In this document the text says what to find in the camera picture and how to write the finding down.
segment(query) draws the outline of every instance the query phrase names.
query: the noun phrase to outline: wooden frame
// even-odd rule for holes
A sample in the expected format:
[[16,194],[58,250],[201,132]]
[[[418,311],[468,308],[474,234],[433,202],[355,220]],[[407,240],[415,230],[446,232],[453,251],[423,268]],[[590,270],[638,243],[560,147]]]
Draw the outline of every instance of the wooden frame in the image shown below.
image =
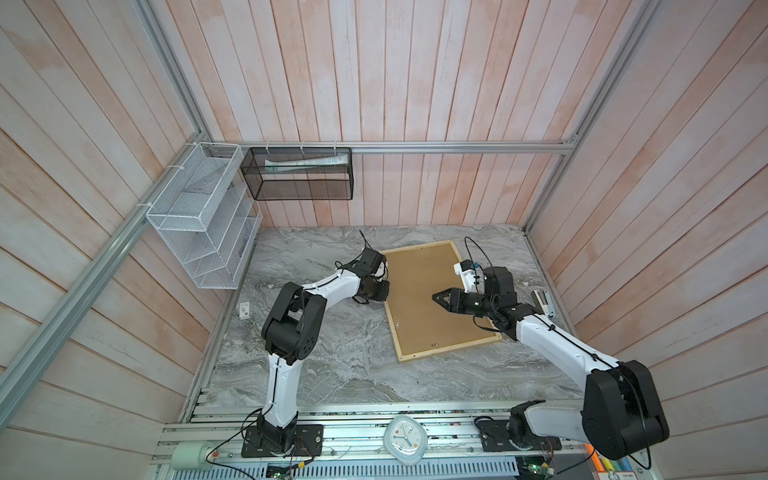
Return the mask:
[[[438,245],[446,245],[446,244],[451,246],[451,248],[453,249],[456,255],[456,261],[460,262],[462,260],[462,257],[459,254],[458,249],[456,248],[456,244],[453,243],[453,240],[440,240],[438,242],[421,243],[419,245],[409,245],[407,247],[392,248],[389,250],[383,250],[381,253],[383,253],[384,255],[389,255],[391,253],[404,252],[408,250],[416,250],[416,249],[425,248],[425,247],[437,247]],[[439,348],[427,349],[421,352],[403,355],[402,350],[400,348],[400,340],[397,336],[397,330],[395,328],[395,320],[392,318],[392,311],[389,308],[389,301],[384,302],[384,307],[386,308],[386,317],[387,317],[387,321],[389,322],[389,330],[392,332],[392,340],[395,343],[397,360],[400,362],[407,362],[409,360],[420,359],[420,358],[425,358],[427,356],[437,355],[438,353],[452,352],[454,350],[465,349],[465,348],[469,348],[471,346],[477,346],[477,345],[485,345],[487,343],[494,343],[502,340],[501,333],[494,333],[492,336],[483,338],[483,339],[475,339],[475,340],[470,340],[468,342],[456,343],[454,345],[441,346]],[[488,319],[481,319],[481,322],[482,321],[488,322]]]

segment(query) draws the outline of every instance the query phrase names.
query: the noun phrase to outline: black mounting plate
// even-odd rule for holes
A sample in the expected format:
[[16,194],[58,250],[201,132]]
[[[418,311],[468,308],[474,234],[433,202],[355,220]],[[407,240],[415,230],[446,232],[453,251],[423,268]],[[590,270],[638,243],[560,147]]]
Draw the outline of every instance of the black mounting plate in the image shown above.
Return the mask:
[[[477,426],[485,434],[480,434],[480,442],[482,442],[483,452],[517,452],[520,451],[518,447],[509,438],[509,432],[507,430],[508,420],[478,420]],[[560,443],[558,437],[537,437],[539,444],[544,448],[534,447],[534,450],[548,450],[550,443],[552,444],[552,450],[562,450],[563,444]]]
[[[261,441],[262,433],[255,425],[245,429],[245,439],[243,450],[240,452],[240,456],[243,458],[283,456],[283,452],[272,453],[270,451],[265,442]],[[312,457],[319,457],[323,451],[323,426],[320,424],[296,425],[295,445],[297,457],[304,456],[304,450]]]

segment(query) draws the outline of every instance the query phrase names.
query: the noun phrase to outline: aluminum rail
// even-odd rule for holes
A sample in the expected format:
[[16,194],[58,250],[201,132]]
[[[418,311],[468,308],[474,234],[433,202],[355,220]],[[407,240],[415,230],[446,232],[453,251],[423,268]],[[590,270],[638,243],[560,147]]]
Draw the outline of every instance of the aluminum rail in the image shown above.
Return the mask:
[[[190,139],[190,143],[176,156],[173,164],[180,164],[205,133]],[[0,432],[10,423],[45,370],[53,362],[74,329],[93,306],[94,301],[111,280],[114,272],[133,250],[147,226],[147,211],[168,183],[175,168],[166,168],[149,193],[131,211],[128,218],[112,235],[109,243],[88,264],[85,271],[59,300],[48,318],[38,327],[24,349],[13,359],[0,376]]]
[[569,154],[564,141],[259,141],[243,148],[350,148],[354,154]]
[[594,100],[590,103],[587,113],[584,118],[581,119],[576,129],[576,133],[572,140],[574,141],[574,148],[570,152],[566,153],[565,157],[560,160],[558,166],[552,172],[549,180],[545,184],[544,190],[541,192],[536,204],[531,210],[531,215],[528,217],[528,221],[523,226],[523,230],[527,233],[536,227],[538,219],[541,217],[542,212],[547,207],[549,200],[552,198],[554,191],[558,185],[562,182],[565,172],[571,166],[571,162],[576,157],[579,151],[581,140],[586,138],[592,130],[594,124],[600,116],[600,113],[605,109],[605,105],[611,99],[613,92],[621,82],[621,78],[627,71],[629,64],[637,54],[637,50],[643,39],[647,37],[648,30],[653,20],[657,17],[661,0],[646,0],[643,4],[640,13],[637,16],[632,27],[627,32],[624,40],[621,42],[621,48],[616,54],[616,57],[611,62],[611,67],[608,69],[607,74],[603,78],[603,81],[598,88],[597,93],[594,96]]

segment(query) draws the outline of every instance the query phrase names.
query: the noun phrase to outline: wooden wall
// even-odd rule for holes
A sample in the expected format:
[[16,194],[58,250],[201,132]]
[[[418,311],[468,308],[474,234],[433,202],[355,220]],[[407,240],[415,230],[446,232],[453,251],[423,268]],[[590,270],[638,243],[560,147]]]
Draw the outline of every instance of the wooden wall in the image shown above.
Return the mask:
[[[130,2],[4,0],[0,65],[4,370],[195,129]],[[143,478],[220,308],[146,232],[0,435],[0,477]]]
[[768,475],[767,25],[667,2],[531,235],[579,336],[650,367],[665,478]]
[[[154,0],[226,141],[568,138],[641,3]],[[523,224],[557,159],[356,156],[353,200],[267,202],[264,225]]]

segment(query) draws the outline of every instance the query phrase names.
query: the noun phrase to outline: brown backing board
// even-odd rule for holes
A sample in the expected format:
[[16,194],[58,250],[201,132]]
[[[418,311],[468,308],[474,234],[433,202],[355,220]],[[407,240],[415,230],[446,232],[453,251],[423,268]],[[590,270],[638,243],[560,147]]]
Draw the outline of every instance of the brown backing board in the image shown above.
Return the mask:
[[[479,329],[469,315],[446,312],[432,294],[462,286],[453,265],[462,258],[453,240],[382,251],[389,271],[384,302],[400,362],[498,342],[499,333]],[[492,327],[487,318],[481,326]]]

